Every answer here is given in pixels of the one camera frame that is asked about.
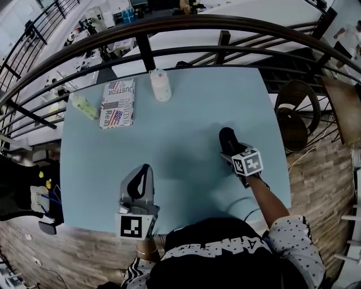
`wooden floor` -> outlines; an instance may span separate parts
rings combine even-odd
[[[290,211],[307,217],[331,278],[341,264],[333,254],[344,252],[351,225],[340,216],[350,212],[354,197],[350,151],[340,141],[331,143],[335,136],[305,155],[289,175]],[[288,163],[301,155],[292,155]],[[2,250],[14,268],[24,273],[29,286],[39,283],[40,288],[65,288],[56,273],[45,269],[58,272],[71,289],[96,288],[106,281],[121,283],[123,272],[135,257],[134,243],[120,243],[110,233],[65,225],[58,227],[56,236],[50,236],[38,229],[37,221],[24,217],[0,223]],[[25,234],[31,234],[33,240],[27,241]],[[42,267],[35,264],[33,256],[41,260]]]

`wall outlet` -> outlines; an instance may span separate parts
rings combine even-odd
[[[34,262],[36,263],[36,265],[38,265],[38,266],[41,266],[42,264],[41,264],[41,261],[39,260],[39,259],[37,259],[36,257],[34,257],[33,256],[33,260],[34,260]]]

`light blue table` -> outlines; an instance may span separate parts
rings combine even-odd
[[[168,72],[172,98],[158,102],[149,75],[135,78],[134,125],[103,130],[68,104],[61,143],[65,223],[115,232],[120,182],[148,163],[160,206],[154,232],[165,234],[208,217],[244,218],[258,205],[219,153],[218,133],[234,129],[258,148],[262,178],[290,207],[287,163],[277,120],[254,68],[190,68]],[[100,106],[104,84],[80,91]],[[248,221],[260,218],[252,214]]]

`book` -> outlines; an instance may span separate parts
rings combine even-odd
[[[117,80],[104,87],[100,123],[102,129],[133,124],[134,79]]]

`polka dot sleeve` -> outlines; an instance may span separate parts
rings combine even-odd
[[[126,271],[121,289],[146,289],[152,268],[156,263],[136,258]]]
[[[298,269],[309,289],[321,285],[325,267],[312,242],[310,226],[304,216],[276,220],[271,226],[269,238],[271,248]]]

